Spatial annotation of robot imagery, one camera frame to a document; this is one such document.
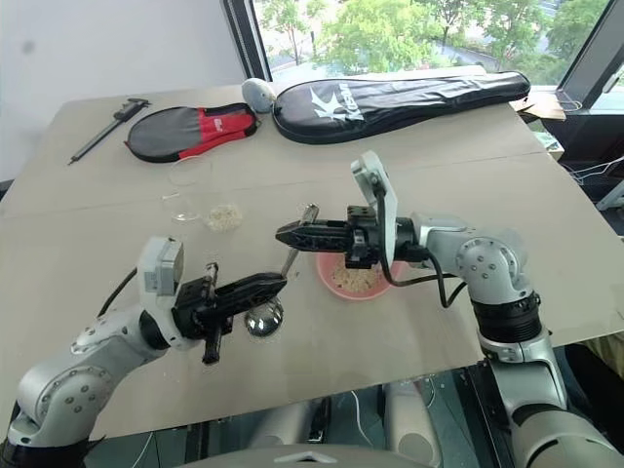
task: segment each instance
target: beige tabletop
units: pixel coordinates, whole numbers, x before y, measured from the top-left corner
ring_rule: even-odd
[[[219,105],[238,93],[230,88],[149,98],[156,110]],[[185,242],[187,279],[215,258],[223,283],[277,270],[287,249],[273,239],[275,230],[297,219],[305,203],[317,203],[321,217],[344,218],[348,204],[364,202],[349,162],[366,149],[382,158],[401,214],[457,215],[474,225],[520,232],[529,253],[526,271],[542,295],[541,316],[555,344],[624,330],[621,242],[507,104],[329,146],[288,141],[264,118],[255,136],[223,145],[202,162],[207,182],[194,196],[207,206],[234,203],[243,214],[238,229],[216,234],[199,221],[171,221],[160,200],[173,189],[168,166],[128,153],[122,140],[129,126],[65,166],[119,102],[64,107],[0,204],[0,420],[8,420],[23,373],[94,319],[149,236],[175,235]],[[218,365],[203,366],[198,347],[170,351],[133,372],[94,436],[260,410],[470,365],[482,356],[467,296],[444,310],[433,284],[347,302],[322,286],[314,255],[304,253],[281,298],[285,322],[268,340],[248,336],[237,317]],[[130,283],[116,305],[136,300]]]

